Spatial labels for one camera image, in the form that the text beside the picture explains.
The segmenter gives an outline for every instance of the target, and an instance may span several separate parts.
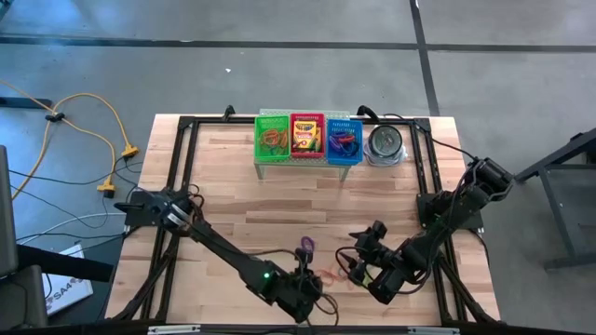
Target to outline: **power cord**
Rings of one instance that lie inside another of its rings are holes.
[[[50,112],[50,115],[46,116],[46,129],[44,131],[44,141],[42,143],[42,147],[41,147],[41,151],[39,152],[39,155],[37,156],[37,160],[34,164],[34,166],[32,167],[32,169],[29,171],[28,175],[34,175],[35,172],[37,171],[37,168],[39,168],[39,165],[41,164],[42,159],[44,158],[44,155],[46,154],[46,149],[47,149],[47,135],[49,132],[49,126],[51,123],[55,123],[55,122],[59,122],[62,121],[64,123],[66,123],[67,125],[69,125],[70,127],[74,128],[75,130],[78,130],[82,133],[85,134],[89,134],[91,136],[94,136],[102,141],[104,141],[111,150],[111,154],[112,154],[112,165],[111,165],[111,170],[114,171],[115,169],[115,149],[114,149],[114,145],[112,145],[111,142],[109,142],[106,138],[104,138],[104,136],[99,135],[93,131],[90,130],[86,130],[83,129],[81,127],[76,126],[75,124],[73,124],[71,121],[69,121],[68,119],[64,118],[64,114],[63,113],[57,113],[56,111],[58,110],[58,108],[65,103],[66,101],[72,100],[74,98],[78,98],[78,97],[91,97],[94,99],[97,99],[101,102],[103,102],[103,104],[105,104],[113,113],[114,116],[116,118],[116,121],[118,122],[118,125],[120,126],[120,130],[122,131],[122,137],[124,138],[124,142],[125,142],[125,149],[122,152],[122,156],[123,157],[132,157],[135,154],[137,154],[139,152],[139,148],[137,148],[136,146],[133,146],[132,144],[130,144],[129,139],[127,137],[126,131],[124,130],[124,126],[122,125],[122,121],[120,120],[120,117],[118,116],[117,111],[115,110],[115,108],[108,102],[106,101],[104,98],[95,95],[95,94],[91,94],[91,93],[78,93],[78,94],[74,94],[72,96],[66,97],[62,100],[60,100],[58,103],[56,103],[56,105],[54,106],[54,108],[50,108],[47,107],[45,104],[39,102],[37,99],[33,98],[31,95],[29,95],[27,92],[14,87],[13,85],[9,84],[8,82],[4,81],[4,80],[0,80],[0,84],[9,87],[13,90],[15,90],[16,92],[18,92],[19,94],[21,94],[23,97],[28,98],[29,100],[35,102],[36,104],[38,104],[39,106],[41,106],[42,108],[44,108],[45,110]],[[29,182],[29,180],[31,179],[31,177],[27,177],[21,184],[20,186],[17,188],[17,191],[12,195],[12,199],[14,200],[19,193],[21,192],[21,190],[27,185],[27,183]],[[109,197],[113,197],[114,196],[114,191],[115,191],[115,186],[112,184],[112,174],[110,174],[106,180],[97,187],[97,190],[100,192],[103,192],[104,194],[106,194]]]
[[[68,233],[39,233],[39,234],[29,234],[23,237],[17,238],[17,242],[21,241],[22,239],[34,237],[34,236],[70,236],[78,239],[94,239],[94,238],[108,238],[108,237],[118,237],[122,236],[123,233],[120,234],[109,234],[109,235],[97,235],[97,236],[79,236],[77,234],[68,234]]]
[[[10,187],[12,187],[12,188],[14,188],[14,189],[18,189],[17,187],[15,187],[15,186],[13,186],[13,185],[10,185]],[[29,192],[27,192],[27,191],[23,191],[23,190],[20,190],[20,191],[21,191],[21,192],[23,192],[24,194],[27,194],[27,195],[29,195],[30,197],[33,197],[33,198],[35,198],[35,199],[37,199],[37,200],[39,200],[39,201],[41,201],[41,202],[45,203],[45,204],[46,204],[46,205],[48,205],[48,206],[51,206],[51,207],[53,207],[53,208],[55,208],[55,209],[57,209],[57,210],[61,211],[62,213],[65,213],[65,214],[68,214],[68,215],[72,216],[73,218],[75,218],[77,221],[79,221],[79,222],[83,223],[83,225],[87,226],[88,228],[91,228],[91,229],[98,229],[98,228],[102,228],[102,227],[103,227],[103,224],[102,224],[102,225],[99,225],[99,226],[93,226],[93,225],[90,225],[90,224],[88,224],[88,223],[86,223],[86,222],[82,221],[81,219],[79,219],[79,218],[78,218],[78,217],[77,217],[75,214],[73,214],[73,213],[69,212],[68,210],[66,210],[66,209],[64,209],[64,208],[61,208],[61,207],[59,207],[59,206],[57,206],[57,205],[54,205],[54,204],[50,203],[50,202],[49,202],[49,201],[47,201],[46,199],[43,199],[43,198],[41,198],[41,197],[39,197],[39,196],[37,196],[37,195],[35,195],[35,194],[31,194],[31,193],[29,193]],[[107,208],[105,207],[105,203],[104,203],[104,206],[103,206],[103,208],[105,209],[106,218],[107,218]]]
[[[128,169],[130,172],[133,172],[133,173],[138,173],[137,171],[132,171],[132,170],[130,170],[130,169],[129,169],[129,167],[133,167],[133,166],[136,166],[136,165],[139,165],[139,164],[142,164],[142,162],[132,163],[132,164],[129,164],[129,165],[127,165],[126,167],[120,167],[120,168],[117,168],[117,169],[115,170],[115,172],[116,172],[116,171],[123,170],[123,169],[125,169],[125,168],[126,168],[126,169]],[[92,184],[92,183],[94,183],[94,182],[100,181],[100,180],[102,180],[102,179],[104,179],[104,178],[106,178],[106,177],[110,176],[110,175],[113,173],[113,172],[110,172],[110,173],[108,173],[108,174],[105,174],[105,175],[103,175],[103,176],[101,176],[101,177],[99,177],[99,178],[96,178],[96,179],[92,180],[92,181],[61,181],[61,180],[57,180],[57,179],[53,179],[53,178],[48,178],[48,177],[37,177],[37,176],[34,176],[34,175],[28,175],[28,174],[26,174],[26,173],[18,172],[18,171],[11,170],[11,169],[9,169],[9,170],[8,170],[8,172],[10,172],[10,173],[14,173],[14,174],[17,174],[17,175],[20,175],[20,176],[23,176],[23,177],[28,177],[28,178],[31,178],[31,179],[37,179],[37,180],[40,180],[40,181],[54,181],[54,182],[57,182],[57,183],[62,183],[62,184],[66,184],[66,185],[90,185],[90,184]]]

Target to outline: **white cable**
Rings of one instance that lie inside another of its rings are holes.
[[[55,226],[46,229],[44,232],[39,233],[38,236],[32,236],[31,238],[26,239],[24,242],[20,243],[21,245],[26,245],[27,243],[35,240],[36,238],[39,238],[41,236],[43,236],[43,234],[45,233],[49,233],[51,231],[53,231],[56,228],[62,227],[64,224],[66,223],[70,223],[72,221],[78,221],[79,219],[87,219],[87,218],[96,218],[96,217],[100,217],[100,216],[120,216],[120,215],[127,215],[126,213],[97,213],[97,214],[88,214],[88,215],[84,215],[78,218],[72,218],[70,220],[64,221],[64,222],[60,222],[58,224],[56,224]]]

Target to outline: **wooden table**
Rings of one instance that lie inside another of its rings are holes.
[[[160,190],[169,170],[179,115],[158,114],[142,167],[141,187]],[[459,146],[454,119],[431,117],[435,139]],[[365,127],[368,134],[372,127]],[[388,228],[384,243],[396,248],[419,231],[415,196],[419,193],[412,156],[410,131],[401,132],[410,157],[396,167],[371,167],[363,162],[350,169],[342,186],[337,171],[328,168],[269,167],[263,181],[253,166],[252,125],[201,125],[191,182],[201,188],[206,219],[221,235],[243,250],[294,249],[302,236],[315,240],[310,268],[318,274],[337,274],[333,252],[353,246],[347,234],[364,230],[374,220]],[[424,141],[421,149],[428,164]],[[462,155],[436,145],[440,177],[453,189],[465,170]],[[183,163],[177,182],[180,183]],[[432,191],[432,182],[427,184]],[[156,229],[142,228],[124,243],[106,316],[121,311],[147,276]],[[470,232],[454,234],[462,281],[489,315],[498,319],[493,285],[484,251]],[[286,270],[296,263],[286,254],[268,256]],[[455,315],[453,292],[447,279],[450,311]],[[341,325],[418,325],[440,323],[432,276],[416,294],[396,296],[389,304],[377,302],[368,292],[345,280],[323,276],[324,291],[340,307]],[[403,289],[411,288],[408,284]],[[157,283],[153,312],[161,292]],[[332,324],[333,317],[315,309],[313,324]],[[292,324],[275,305],[252,295],[237,272],[203,246],[188,238],[181,241],[172,286],[170,323]]]

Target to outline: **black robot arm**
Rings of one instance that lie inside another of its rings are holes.
[[[427,228],[420,234],[406,239],[397,249],[384,246],[380,239],[386,227],[376,221],[366,231],[350,234],[356,238],[353,247],[359,259],[342,252],[348,261],[348,277],[363,285],[368,265],[381,268],[366,288],[382,303],[390,303],[404,282],[424,285],[432,262],[439,255],[440,246],[466,220],[492,201],[505,198],[511,188],[513,176],[490,158],[475,159],[468,165],[458,186],[452,192],[442,191],[423,206],[421,217],[426,218]]]
[[[320,278],[307,268],[312,261],[312,253],[300,248],[295,252],[280,249],[255,254],[245,253],[213,230],[203,216],[202,204],[196,205],[188,194],[177,193],[170,189],[164,189],[158,193],[143,191],[141,199],[134,203],[120,203],[115,206],[127,213],[136,212],[141,215],[143,223],[135,226],[161,225],[174,235],[187,236],[204,245],[234,267],[246,287],[264,302],[270,305],[275,302],[296,323],[301,323],[308,318],[315,302],[322,295]],[[257,254],[273,252],[287,252],[294,255],[298,258],[298,267],[287,273],[274,262],[263,261],[256,257]]]

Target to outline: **concrete floor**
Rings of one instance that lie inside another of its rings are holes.
[[[591,19],[596,6],[590,0],[419,0],[419,6],[428,43],[596,44]],[[416,41],[407,0],[15,0],[0,21],[0,34]],[[379,113],[429,115],[415,50],[20,45],[0,49],[2,79],[55,101],[81,91],[104,96],[120,112],[131,141],[143,152],[157,113],[222,113],[227,104],[239,113],[256,113],[259,108],[355,111],[367,104]],[[429,52],[429,59],[440,114],[456,118],[463,146],[478,156],[491,156],[511,172],[519,172],[596,124],[594,54]],[[0,95],[14,93],[0,87]],[[78,125],[111,139],[117,151],[123,148],[114,118],[96,101],[73,101],[64,111]],[[11,168],[28,171],[43,137],[42,113],[0,109],[0,120],[0,143],[8,147]],[[108,169],[109,153],[102,142],[59,125],[53,128],[37,175],[84,181]],[[13,184],[20,182],[17,176],[11,178]],[[118,179],[116,185],[128,189]],[[94,184],[32,181],[26,191],[85,215],[103,211],[94,188]],[[119,192],[115,201],[124,194]],[[70,219],[26,194],[14,208],[18,236]],[[515,188],[506,201],[482,214],[503,320],[596,332],[596,267],[554,273],[542,269],[543,261],[564,255],[564,250],[541,184],[529,181]],[[103,235],[121,229],[122,217],[111,217],[99,231],[74,222],[58,232]],[[32,245],[60,250],[73,242],[46,236]],[[117,245],[110,248],[114,261]],[[98,286],[98,296],[104,292],[105,287]],[[94,319],[101,301],[98,297],[77,319]]]

